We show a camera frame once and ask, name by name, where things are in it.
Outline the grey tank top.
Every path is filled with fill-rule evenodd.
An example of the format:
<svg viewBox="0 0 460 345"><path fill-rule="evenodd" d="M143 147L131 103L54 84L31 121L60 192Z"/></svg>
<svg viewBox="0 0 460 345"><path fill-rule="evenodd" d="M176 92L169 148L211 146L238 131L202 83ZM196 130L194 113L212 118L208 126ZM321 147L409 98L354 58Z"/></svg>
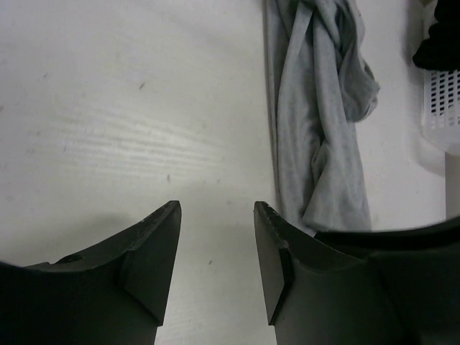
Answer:
<svg viewBox="0 0 460 345"><path fill-rule="evenodd" d="M267 96L281 215L306 233L369 231L356 125L380 87L355 1L266 1Z"/></svg>

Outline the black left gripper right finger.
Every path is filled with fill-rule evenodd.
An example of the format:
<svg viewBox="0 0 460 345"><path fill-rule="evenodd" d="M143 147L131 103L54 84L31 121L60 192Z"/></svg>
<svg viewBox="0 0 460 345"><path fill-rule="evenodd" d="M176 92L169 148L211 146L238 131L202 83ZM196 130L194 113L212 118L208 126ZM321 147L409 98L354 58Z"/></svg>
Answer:
<svg viewBox="0 0 460 345"><path fill-rule="evenodd" d="M310 236L265 202L254 230L279 344L457 344L459 220Z"/></svg>

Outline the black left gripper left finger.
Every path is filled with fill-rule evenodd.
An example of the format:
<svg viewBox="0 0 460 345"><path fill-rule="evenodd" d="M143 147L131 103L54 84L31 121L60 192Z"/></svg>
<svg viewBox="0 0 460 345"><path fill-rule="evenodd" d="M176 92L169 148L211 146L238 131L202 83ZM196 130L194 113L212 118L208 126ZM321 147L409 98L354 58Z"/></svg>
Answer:
<svg viewBox="0 0 460 345"><path fill-rule="evenodd" d="M3 344L153 344L164 322L178 201L56 263L1 264Z"/></svg>

